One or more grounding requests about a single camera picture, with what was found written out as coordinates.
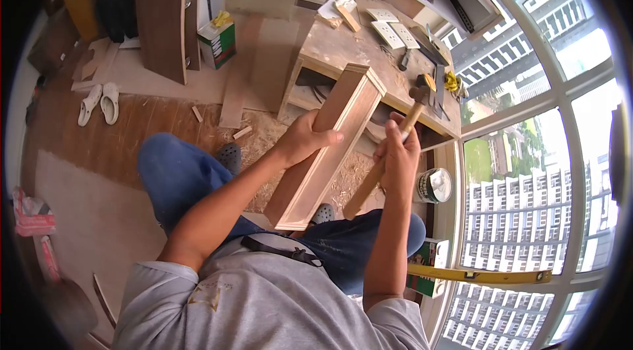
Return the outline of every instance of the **white clog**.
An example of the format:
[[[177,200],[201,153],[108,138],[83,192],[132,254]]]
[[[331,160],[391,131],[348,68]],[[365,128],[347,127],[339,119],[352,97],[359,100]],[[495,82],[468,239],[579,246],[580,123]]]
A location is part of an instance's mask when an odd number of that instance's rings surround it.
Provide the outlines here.
[[[118,119],[118,86],[114,82],[106,83],[103,86],[101,110],[103,116],[106,117],[106,123],[115,124]]]
[[[86,123],[88,123],[88,119],[90,119],[90,115],[92,114],[92,109],[97,106],[97,103],[101,98],[102,91],[103,87],[101,85],[94,85],[88,94],[88,97],[82,100],[81,109],[79,110],[79,118],[77,119],[79,126],[84,127]]]

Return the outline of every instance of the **paint can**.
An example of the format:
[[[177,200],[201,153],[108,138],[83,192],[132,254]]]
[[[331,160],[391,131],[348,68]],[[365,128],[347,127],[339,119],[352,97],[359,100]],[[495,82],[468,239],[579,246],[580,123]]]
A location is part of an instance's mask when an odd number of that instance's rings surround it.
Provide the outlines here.
[[[433,168],[419,173],[415,179],[413,201],[441,203],[448,200],[453,190],[453,180],[447,169]]]

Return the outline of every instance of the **workbench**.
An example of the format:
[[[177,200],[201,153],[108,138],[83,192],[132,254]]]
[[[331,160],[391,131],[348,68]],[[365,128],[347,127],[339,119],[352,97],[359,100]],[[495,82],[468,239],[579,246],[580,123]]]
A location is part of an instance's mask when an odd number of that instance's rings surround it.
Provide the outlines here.
[[[400,71],[398,64],[405,54],[405,48],[391,50],[372,28],[370,22],[374,19],[365,9],[388,9],[408,28],[420,26],[419,24],[382,0],[355,1],[357,6],[351,14],[361,26],[359,32],[354,33],[344,23],[333,29],[317,19],[313,22],[292,68],[279,109],[279,120],[283,121],[292,116],[291,112],[296,112],[297,107],[310,110],[321,106],[321,102],[313,95],[309,86],[295,85],[302,68],[337,80],[347,63],[371,66],[387,89],[381,102],[405,114],[414,103],[409,97],[409,89],[415,86],[417,76],[422,73],[433,76],[435,65],[419,50],[412,52],[407,70]],[[453,60],[448,48],[438,39],[434,42],[450,63],[445,72],[453,70]],[[446,114],[442,115],[441,119],[433,113],[430,106],[425,106],[418,118],[418,121],[425,125],[420,140],[422,150],[432,149],[461,137],[460,105],[447,90],[444,91],[443,107]]]

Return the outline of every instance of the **electrical outlet plate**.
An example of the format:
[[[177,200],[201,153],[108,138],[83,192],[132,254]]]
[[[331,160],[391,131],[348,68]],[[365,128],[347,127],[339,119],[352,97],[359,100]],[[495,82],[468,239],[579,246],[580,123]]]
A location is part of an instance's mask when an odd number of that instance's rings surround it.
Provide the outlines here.
[[[405,45],[407,46],[407,49],[420,48],[420,45],[415,40],[411,32],[407,29],[407,26],[405,26],[402,23],[389,23],[389,25],[391,25],[391,27],[394,29],[396,34],[398,34],[402,42],[405,43]]]
[[[398,18],[387,9],[367,9],[367,13],[372,15],[376,21],[399,22]]]
[[[398,49],[405,47],[405,43],[402,42],[398,34],[389,26],[389,23],[384,21],[373,21],[372,27],[378,31],[378,34],[389,44],[392,49]]]

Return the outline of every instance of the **glass pane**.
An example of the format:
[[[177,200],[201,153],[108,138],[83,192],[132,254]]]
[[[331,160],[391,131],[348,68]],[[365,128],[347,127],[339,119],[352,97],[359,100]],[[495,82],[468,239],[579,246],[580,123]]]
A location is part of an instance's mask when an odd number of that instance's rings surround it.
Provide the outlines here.
[[[572,294],[572,298],[567,306],[567,311],[563,316],[554,336],[550,340],[550,344],[562,342],[569,338],[575,331],[578,324],[581,322],[589,306],[596,295],[597,290],[589,292],[575,292]]]
[[[528,349],[553,298],[460,282],[436,350]]]
[[[611,56],[602,23],[587,0],[519,0],[538,23],[567,79]]]
[[[581,257],[576,271],[604,268],[609,263],[618,207],[611,200],[609,133],[611,111],[622,101],[615,80],[572,101],[585,161],[587,207]]]
[[[442,41],[450,45],[455,73],[468,87],[462,125],[502,111],[550,89],[532,45],[500,0],[493,0],[504,20],[482,39],[463,39],[456,30]]]
[[[572,193],[558,109],[465,142],[464,160],[462,266],[560,274]]]

